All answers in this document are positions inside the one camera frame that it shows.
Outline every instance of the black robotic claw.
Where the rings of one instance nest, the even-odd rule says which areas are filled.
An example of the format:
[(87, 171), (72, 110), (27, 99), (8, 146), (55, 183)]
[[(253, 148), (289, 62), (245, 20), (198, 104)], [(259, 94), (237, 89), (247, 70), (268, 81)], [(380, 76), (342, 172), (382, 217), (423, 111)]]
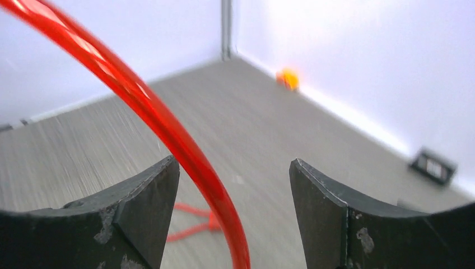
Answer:
[(169, 156), (60, 209), (0, 211), (0, 268), (160, 268), (179, 175)]
[(436, 214), (393, 206), (290, 166), (308, 269), (475, 268), (475, 203)]

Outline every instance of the gray floor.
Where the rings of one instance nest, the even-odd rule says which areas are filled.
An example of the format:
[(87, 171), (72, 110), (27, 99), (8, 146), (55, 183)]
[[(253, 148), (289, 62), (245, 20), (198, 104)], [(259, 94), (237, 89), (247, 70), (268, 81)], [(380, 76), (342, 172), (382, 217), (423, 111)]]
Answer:
[[(236, 204), (253, 268), (305, 268), (288, 167), (300, 157), (385, 202), (425, 211), (468, 202), (241, 60), (152, 84), (208, 156)], [(57, 208), (169, 154), (118, 98), (0, 133), (0, 208)], [(182, 173), (178, 201), (206, 208)], [(200, 219), (175, 212), (171, 231)], [(167, 244), (162, 268), (231, 268), (220, 233)]]

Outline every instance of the red tube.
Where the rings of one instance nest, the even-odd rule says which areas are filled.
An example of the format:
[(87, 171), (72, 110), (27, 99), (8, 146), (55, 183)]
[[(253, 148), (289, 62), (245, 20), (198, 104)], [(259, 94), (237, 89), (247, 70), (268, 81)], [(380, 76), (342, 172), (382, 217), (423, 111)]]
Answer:
[(233, 268), (250, 268), (244, 229), (231, 198), (203, 152), (151, 89), (113, 52), (51, 3), (0, 0), (0, 6), (74, 56), (147, 123), (181, 163), (216, 214), (226, 236)]

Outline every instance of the white wall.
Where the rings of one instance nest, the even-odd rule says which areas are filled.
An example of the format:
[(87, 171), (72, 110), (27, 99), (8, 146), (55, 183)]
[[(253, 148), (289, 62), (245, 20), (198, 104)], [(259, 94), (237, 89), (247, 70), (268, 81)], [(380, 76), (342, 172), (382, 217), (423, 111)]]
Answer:
[[(220, 0), (53, 0), (144, 80), (221, 53)], [(0, 9), (0, 124), (111, 94), (92, 73)]]
[(475, 191), (475, 1), (239, 0), (237, 50), (405, 157), (459, 164)]

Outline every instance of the gray corner pole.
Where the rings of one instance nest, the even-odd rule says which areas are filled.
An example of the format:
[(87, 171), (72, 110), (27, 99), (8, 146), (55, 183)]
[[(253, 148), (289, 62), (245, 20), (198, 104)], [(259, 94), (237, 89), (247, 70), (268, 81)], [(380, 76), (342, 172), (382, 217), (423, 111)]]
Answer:
[(232, 0), (221, 0), (221, 59), (231, 58)]

